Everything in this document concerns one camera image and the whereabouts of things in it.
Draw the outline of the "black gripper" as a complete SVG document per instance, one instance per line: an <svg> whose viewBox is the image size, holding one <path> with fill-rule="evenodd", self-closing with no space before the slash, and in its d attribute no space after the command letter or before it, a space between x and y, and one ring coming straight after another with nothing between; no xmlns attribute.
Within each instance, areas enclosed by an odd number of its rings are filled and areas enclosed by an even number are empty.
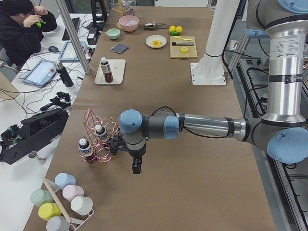
<svg viewBox="0 0 308 231"><path fill-rule="evenodd" d="M141 174L141 159L146 152L146 144L142 144L141 148L137 148L137 150L129 149L126 146L123 136L117 134L110 140L110 154L115 156L118 151L128 152L134 158L132 163L133 173Z"/></svg>

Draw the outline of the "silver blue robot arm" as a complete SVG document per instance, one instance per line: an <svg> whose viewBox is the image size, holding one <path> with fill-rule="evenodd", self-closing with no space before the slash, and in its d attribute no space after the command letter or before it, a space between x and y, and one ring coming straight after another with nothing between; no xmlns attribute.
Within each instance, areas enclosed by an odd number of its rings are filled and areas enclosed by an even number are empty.
<svg viewBox="0 0 308 231"><path fill-rule="evenodd" d="M126 110L119 116L120 134L111 140L110 152L128 152L133 158L133 173L141 173L147 140L174 139L183 130L205 138L236 138L285 164L295 164L307 157L308 132L306 120L300 114L300 102L308 3L250 0L247 5L247 36L270 36L266 113L260 119L232 119L167 113L162 108L151 115Z"/></svg>

